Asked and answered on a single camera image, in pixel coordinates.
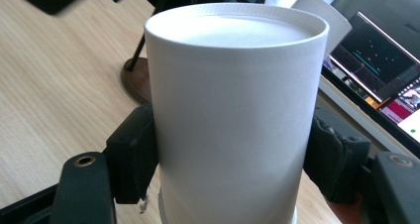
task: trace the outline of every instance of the brown round base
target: brown round base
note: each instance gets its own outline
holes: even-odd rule
[[[151,103],[152,93],[148,60],[144,57],[139,57],[133,70],[128,70],[127,67],[131,60],[130,58],[124,63],[121,70],[121,81],[134,100],[140,104]]]

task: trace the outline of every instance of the white cylinder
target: white cylinder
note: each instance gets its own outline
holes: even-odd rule
[[[291,223],[328,30],[242,3],[147,21],[165,222]]]

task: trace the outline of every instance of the light wood surface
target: light wood surface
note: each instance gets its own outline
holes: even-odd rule
[[[69,158],[101,152],[138,106],[120,71],[152,10],[146,0],[79,0],[51,17],[0,0],[0,208],[57,183]],[[158,189],[157,172],[146,213],[117,205],[119,223],[160,223]],[[305,174],[297,210],[298,223],[340,223]]]

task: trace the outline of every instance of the wood grain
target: wood grain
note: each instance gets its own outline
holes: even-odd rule
[[[58,182],[61,166],[105,141],[138,105],[120,71],[153,7],[79,0],[57,17],[0,0],[0,208]],[[158,172],[146,213],[117,205],[119,223],[160,223]],[[339,223],[304,174],[299,223]]]

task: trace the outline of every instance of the monitor screen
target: monitor screen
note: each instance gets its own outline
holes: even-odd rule
[[[349,22],[352,30],[331,52],[324,70],[335,74],[335,83],[350,88],[354,94],[349,97],[358,106],[420,157],[420,60],[362,12]]]

